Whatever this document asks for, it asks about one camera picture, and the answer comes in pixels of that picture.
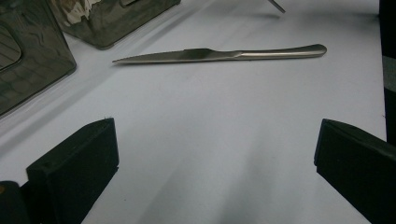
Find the black rubber pad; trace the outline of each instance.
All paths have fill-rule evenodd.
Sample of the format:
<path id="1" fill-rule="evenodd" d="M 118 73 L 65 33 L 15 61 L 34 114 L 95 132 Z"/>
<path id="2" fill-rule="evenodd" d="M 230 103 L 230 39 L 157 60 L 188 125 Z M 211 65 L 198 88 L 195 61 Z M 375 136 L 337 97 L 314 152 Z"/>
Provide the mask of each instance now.
<path id="1" fill-rule="evenodd" d="M 42 223 L 81 223 L 117 172 L 114 119 L 84 126 L 27 169 Z"/>
<path id="2" fill-rule="evenodd" d="M 354 126 L 325 119 L 315 165 L 370 222 L 396 223 L 396 147 Z"/>
<path id="3" fill-rule="evenodd" d="M 0 223 L 30 224 L 20 186 L 12 181 L 0 181 Z"/>

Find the metal object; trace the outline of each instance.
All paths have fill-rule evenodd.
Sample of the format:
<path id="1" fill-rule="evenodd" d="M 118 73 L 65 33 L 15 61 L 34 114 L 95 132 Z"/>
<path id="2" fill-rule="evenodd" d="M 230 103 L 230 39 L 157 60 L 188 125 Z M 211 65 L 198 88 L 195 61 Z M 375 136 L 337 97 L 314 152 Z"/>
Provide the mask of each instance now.
<path id="1" fill-rule="evenodd" d="M 215 51 L 212 49 L 185 49 L 181 51 L 153 53 L 119 59 L 113 63 L 200 63 L 214 61 L 251 61 L 265 59 L 299 59 L 320 57 L 327 51 L 323 45 L 311 45 L 295 49 Z"/>
<path id="2" fill-rule="evenodd" d="M 276 7 L 282 13 L 286 12 L 286 10 L 283 9 L 283 7 L 281 7 L 275 0 L 268 0 L 268 2 L 270 2 L 272 5 L 274 5 L 274 7 Z"/>

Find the plastic container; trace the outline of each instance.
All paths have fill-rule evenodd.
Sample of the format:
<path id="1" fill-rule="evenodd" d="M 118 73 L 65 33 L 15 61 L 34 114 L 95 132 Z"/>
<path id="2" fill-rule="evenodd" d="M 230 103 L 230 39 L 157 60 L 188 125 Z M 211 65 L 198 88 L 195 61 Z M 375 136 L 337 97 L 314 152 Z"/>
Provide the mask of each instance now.
<path id="1" fill-rule="evenodd" d="M 62 30 L 94 45 L 111 48 L 124 36 L 180 0 L 48 0 Z"/>
<path id="2" fill-rule="evenodd" d="M 75 69 L 46 0 L 0 0 L 0 115 Z"/>

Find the knife handle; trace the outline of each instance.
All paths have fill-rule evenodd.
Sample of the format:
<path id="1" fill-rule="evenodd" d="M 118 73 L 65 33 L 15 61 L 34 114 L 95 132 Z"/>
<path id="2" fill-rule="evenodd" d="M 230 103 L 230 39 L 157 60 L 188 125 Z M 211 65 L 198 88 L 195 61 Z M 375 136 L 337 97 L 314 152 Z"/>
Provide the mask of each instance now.
<path id="1" fill-rule="evenodd" d="M 320 44 L 294 49 L 240 50 L 236 60 L 299 59 L 320 57 L 327 51 Z"/>

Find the white table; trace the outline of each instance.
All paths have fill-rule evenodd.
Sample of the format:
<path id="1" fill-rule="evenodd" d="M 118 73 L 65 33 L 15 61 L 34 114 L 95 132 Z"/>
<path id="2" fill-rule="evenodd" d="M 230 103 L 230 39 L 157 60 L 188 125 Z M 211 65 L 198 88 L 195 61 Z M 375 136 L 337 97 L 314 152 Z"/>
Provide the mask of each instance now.
<path id="1" fill-rule="evenodd" d="M 322 119 L 386 138 L 378 1 L 183 0 L 101 51 L 67 36 L 78 70 L 0 120 L 0 177 L 90 122 L 116 121 L 120 169 L 84 220 L 361 224 L 316 173 Z M 115 66 L 158 51 L 281 49 L 322 58 Z"/>

